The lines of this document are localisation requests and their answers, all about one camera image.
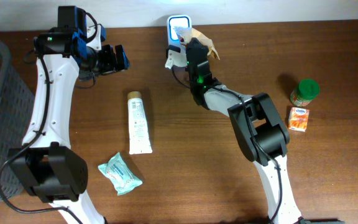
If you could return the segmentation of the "beige snack bag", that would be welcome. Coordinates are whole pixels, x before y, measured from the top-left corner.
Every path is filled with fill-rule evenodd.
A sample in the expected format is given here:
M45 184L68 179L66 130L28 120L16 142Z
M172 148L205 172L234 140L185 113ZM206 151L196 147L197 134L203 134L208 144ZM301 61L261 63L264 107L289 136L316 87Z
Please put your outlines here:
M196 38L201 44L208 47L208 56L212 55L215 59L219 60L219 54L213 44L213 41L205 36L200 31L196 30L192 27L178 27L175 26L173 28L176 35L178 36L178 39L180 41L180 44L184 47L186 47L192 38Z

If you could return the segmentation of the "white cream tube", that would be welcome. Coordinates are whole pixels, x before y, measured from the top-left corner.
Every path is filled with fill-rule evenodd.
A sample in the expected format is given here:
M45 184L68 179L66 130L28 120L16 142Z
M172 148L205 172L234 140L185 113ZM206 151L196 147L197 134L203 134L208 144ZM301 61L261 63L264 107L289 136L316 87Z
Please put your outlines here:
M127 99L129 154L151 154L153 150L142 95L139 91L132 91Z

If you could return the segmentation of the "teal tissue pack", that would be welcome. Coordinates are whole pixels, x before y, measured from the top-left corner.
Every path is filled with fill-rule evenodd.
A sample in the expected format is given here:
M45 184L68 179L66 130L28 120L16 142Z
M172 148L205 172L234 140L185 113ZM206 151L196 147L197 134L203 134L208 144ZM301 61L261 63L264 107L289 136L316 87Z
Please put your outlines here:
M114 155L108 163L98 166L99 171L113 184L117 195L124 195L143 184L128 168L121 153Z

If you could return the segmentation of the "green lid jar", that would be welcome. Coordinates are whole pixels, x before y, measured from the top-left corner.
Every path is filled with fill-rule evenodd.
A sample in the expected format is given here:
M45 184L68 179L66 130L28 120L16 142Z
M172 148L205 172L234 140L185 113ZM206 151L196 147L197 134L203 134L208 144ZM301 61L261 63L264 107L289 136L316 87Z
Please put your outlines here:
M298 107L307 106L320 93L319 84L313 79L304 79L292 91L290 101Z

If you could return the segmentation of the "orange tissue pack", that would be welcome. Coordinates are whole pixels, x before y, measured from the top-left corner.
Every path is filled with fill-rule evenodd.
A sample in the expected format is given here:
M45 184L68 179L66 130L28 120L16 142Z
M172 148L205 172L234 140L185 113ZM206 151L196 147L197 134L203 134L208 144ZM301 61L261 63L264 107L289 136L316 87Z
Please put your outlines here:
M293 107L288 117L288 128L294 131L305 132L308 125L309 113L308 109Z

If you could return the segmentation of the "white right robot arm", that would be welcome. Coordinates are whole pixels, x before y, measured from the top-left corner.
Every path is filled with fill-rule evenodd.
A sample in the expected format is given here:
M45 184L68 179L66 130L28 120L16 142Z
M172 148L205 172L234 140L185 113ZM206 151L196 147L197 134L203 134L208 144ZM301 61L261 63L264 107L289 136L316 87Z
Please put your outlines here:
M208 47L192 38L186 45L190 91L197 105L229 117L237 143L261 179L269 223L304 223L287 171L289 132L266 93L243 95L214 78Z

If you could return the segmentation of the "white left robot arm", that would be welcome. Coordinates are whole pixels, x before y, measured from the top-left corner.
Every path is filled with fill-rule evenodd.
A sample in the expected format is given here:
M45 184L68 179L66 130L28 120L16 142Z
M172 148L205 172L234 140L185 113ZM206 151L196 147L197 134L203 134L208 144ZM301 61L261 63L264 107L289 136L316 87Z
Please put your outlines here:
M122 45L103 45L101 24L85 30L53 28L34 40L37 89L22 147L7 166L24 190L59 211L67 223L106 223L86 188L88 166L71 150L69 120L77 79L95 79L129 68Z

